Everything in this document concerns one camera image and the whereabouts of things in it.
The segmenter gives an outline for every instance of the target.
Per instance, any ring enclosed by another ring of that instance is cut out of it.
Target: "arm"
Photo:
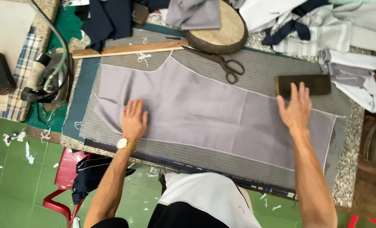
[[[143,100],[129,101],[122,110],[122,129],[124,138],[135,143],[147,128],[148,112],[142,113]],[[90,228],[98,222],[113,218],[122,197],[123,183],[130,154],[129,148],[119,149],[101,182],[89,207],[84,228]]]
[[[312,109],[309,88],[301,82],[298,92],[291,83],[288,107],[281,96],[277,102],[282,121],[289,127],[295,144],[296,193],[303,227],[337,227],[333,198],[309,140],[307,122]]]

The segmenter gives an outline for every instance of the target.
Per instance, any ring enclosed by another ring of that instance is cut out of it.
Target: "wristwatch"
[[[116,148],[118,148],[118,149],[129,148],[130,150],[135,151],[136,150],[136,144],[128,141],[127,138],[121,138],[116,143]]]

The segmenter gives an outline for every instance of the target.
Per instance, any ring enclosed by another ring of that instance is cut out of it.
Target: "person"
[[[128,227],[115,217],[119,206],[130,154],[147,128],[148,112],[143,100],[129,101],[121,113],[124,138],[129,141],[116,152],[89,207],[84,228]],[[286,107],[277,103],[282,121],[295,143],[295,182],[303,227],[337,227],[333,198],[319,160],[309,140],[308,117],[312,108],[309,89],[303,82],[299,91],[291,84]],[[215,173],[166,173],[166,189],[151,216],[149,228],[170,227],[261,227],[252,212],[248,193],[234,182]]]

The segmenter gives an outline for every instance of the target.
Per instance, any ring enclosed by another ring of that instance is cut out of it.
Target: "hand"
[[[295,83],[291,83],[291,98],[288,107],[282,96],[277,96],[282,121],[289,130],[307,130],[307,122],[312,109],[312,101],[309,98],[309,88],[305,88],[305,83],[299,84],[299,92]]]
[[[123,137],[136,143],[147,129],[148,111],[142,113],[143,99],[130,100],[122,109]]]

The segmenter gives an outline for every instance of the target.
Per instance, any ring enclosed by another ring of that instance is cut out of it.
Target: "green tile floor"
[[[14,140],[9,147],[2,141],[3,134],[22,131],[26,124],[0,120],[0,228],[5,227],[65,227],[63,215],[43,207],[43,199],[57,190],[54,179],[63,148],[53,143],[41,143],[40,140],[25,137],[23,142]],[[25,158],[25,143],[29,142],[30,153],[35,156],[34,164]],[[130,228],[145,228],[161,195],[161,184],[156,177],[148,177],[150,167],[135,164],[137,171],[125,179],[124,191],[117,216],[129,222]],[[301,227],[299,205],[289,199],[268,195],[268,206],[259,200],[261,193],[248,191],[253,205],[254,215],[262,227]],[[95,191],[85,199],[77,216],[83,225]],[[71,191],[60,194],[54,200],[74,209]],[[282,207],[272,211],[274,206]],[[350,215],[338,213],[338,227],[348,225]],[[376,227],[366,219],[360,219],[358,228]]]

